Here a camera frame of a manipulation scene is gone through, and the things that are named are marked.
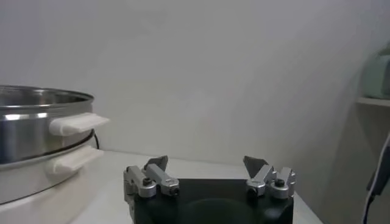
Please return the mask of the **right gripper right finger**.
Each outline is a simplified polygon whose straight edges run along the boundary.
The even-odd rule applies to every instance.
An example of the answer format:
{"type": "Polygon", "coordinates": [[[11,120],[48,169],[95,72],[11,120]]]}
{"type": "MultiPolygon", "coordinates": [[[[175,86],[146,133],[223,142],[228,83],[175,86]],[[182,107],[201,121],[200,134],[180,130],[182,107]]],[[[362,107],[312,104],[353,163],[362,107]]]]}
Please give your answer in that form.
{"type": "Polygon", "coordinates": [[[278,172],[264,159],[250,156],[245,156],[243,163],[249,174],[249,179],[246,180],[249,198],[270,195],[272,198],[285,200],[294,196],[296,173],[291,168],[283,167],[278,172]]]}

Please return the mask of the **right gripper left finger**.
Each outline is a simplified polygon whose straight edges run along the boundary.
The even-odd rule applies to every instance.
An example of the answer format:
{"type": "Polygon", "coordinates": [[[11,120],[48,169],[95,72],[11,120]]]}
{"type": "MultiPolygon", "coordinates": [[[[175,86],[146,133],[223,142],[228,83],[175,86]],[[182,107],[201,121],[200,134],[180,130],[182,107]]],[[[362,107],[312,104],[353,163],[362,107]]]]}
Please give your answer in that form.
{"type": "Polygon", "coordinates": [[[128,166],[123,174],[124,195],[152,198],[156,196],[159,187],[163,195],[177,197],[180,194],[180,184],[177,178],[165,172],[168,160],[165,155],[149,159],[142,169],[128,166]]]}

